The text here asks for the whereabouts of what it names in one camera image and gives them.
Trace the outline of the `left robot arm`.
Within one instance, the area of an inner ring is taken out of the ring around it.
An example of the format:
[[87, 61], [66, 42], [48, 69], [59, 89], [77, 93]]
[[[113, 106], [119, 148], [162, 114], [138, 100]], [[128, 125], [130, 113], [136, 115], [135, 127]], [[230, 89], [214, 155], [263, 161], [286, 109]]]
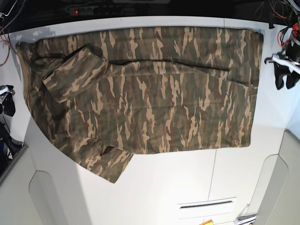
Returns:
[[286, 27], [277, 33], [277, 44], [280, 51], [267, 57], [264, 63], [274, 66], [275, 86], [278, 90], [284, 86], [293, 88], [300, 80], [300, 2], [298, 0], [281, 0], [281, 5], [286, 7], [279, 13], [275, 3], [268, 1], [270, 6], [269, 28], [273, 29], [273, 17], [282, 19]]

